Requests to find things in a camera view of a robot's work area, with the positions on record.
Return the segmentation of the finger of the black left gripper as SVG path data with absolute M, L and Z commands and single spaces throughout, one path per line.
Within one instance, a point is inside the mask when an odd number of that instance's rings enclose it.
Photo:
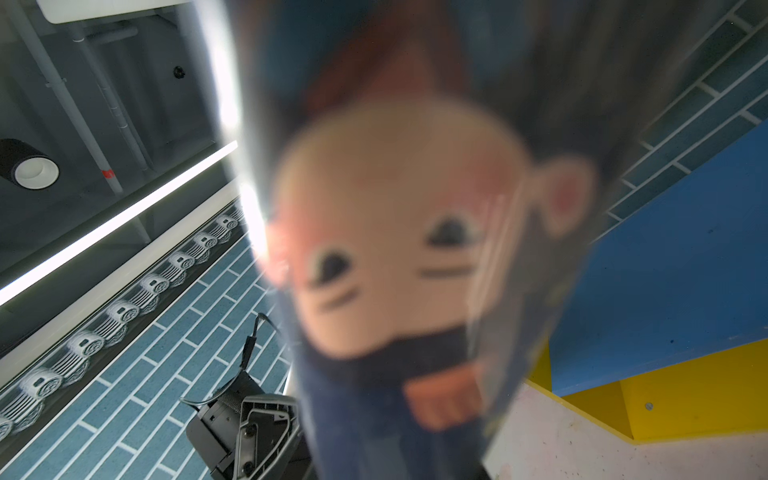
M 234 479 L 281 479 L 300 440 L 298 403 L 258 394 L 241 403 Z

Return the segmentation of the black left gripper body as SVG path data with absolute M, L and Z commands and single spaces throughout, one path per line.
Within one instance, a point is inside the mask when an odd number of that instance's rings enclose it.
M 184 400 L 195 416 L 186 426 L 186 435 L 213 479 L 233 479 L 235 449 L 241 404 L 245 397 L 263 390 L 245 371 L 240 370 L 210 398 Z

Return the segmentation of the colourful cartoon history book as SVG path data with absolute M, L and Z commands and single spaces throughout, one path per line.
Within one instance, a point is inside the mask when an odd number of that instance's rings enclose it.
M 230 1 L 322 479 L 474 479 L 717 1 Z

